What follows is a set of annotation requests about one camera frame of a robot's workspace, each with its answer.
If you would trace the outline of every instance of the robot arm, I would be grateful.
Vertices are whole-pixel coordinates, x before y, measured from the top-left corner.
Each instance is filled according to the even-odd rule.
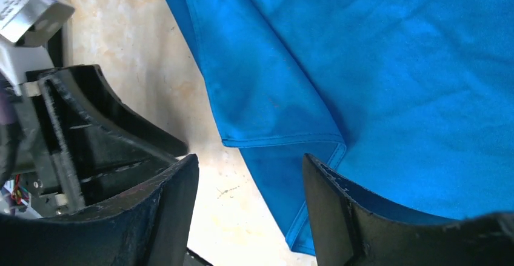
[[[15,94],[26,72],[54,68],[45,43],[75,9],[66,0],[0,0],[0,71]],[[21,127],[4,88],[0,91],[0,187],[11,177]]]

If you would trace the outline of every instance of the black plastic part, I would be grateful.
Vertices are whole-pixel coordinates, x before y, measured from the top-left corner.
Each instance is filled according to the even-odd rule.
[[[514,265],[514,213],[432,216],[366,190],[312,155],[303,175],[319,266]]]
[[[32,132],[25,142],[39,186],[31,189],[66,194],[70,211],[136,186],[187,154],[183,142],[124,105],[97,65],[33,71],[27,78],[41,90],[35,96],[22,90],[17,106],[23,128]]]
[[[182,265],[197,188],[198,159],[189,155],[73,214],[37,220],[0,215],[1,264]]]
[[[211,263],[207,262],[204,258],[200,257],[200,255],[195,252],[187,249],[184,257],[184,266],[213,266]]]
[[[15,171],[16,155],[21,139],[21,127],[18,122],[0,124],[0,188]]]

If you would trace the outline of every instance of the gray component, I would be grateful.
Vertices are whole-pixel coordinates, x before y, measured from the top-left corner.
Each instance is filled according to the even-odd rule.
[[[19,86],[27,82],[27,71],[54,67],[44,47],[15,47],[0,41],[0,71],[18,96],[21,95]]]
[[[66,0],[0,0],[0,36],[10,45],[44,45],[72,16]]]

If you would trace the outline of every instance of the beige countertop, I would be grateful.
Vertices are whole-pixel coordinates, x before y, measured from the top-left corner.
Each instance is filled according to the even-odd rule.
[[[237,149],[225,148],[203,78],[164,0],[70,0],[68,64],[99,64],[134,111],[200,160],[189,247],[215,266],[316,265],[291,253]]]

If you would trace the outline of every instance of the red wire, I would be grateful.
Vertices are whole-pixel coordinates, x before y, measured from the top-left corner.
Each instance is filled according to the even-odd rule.
[[[22,204],[22,201],[28,201],[28,198],[23,197],[23,193],[21,192],[19,186],[19,174],[15,176],[15,186],[13,187],[13,193],[11,194],[11,198],[16,201],[18,205]]]

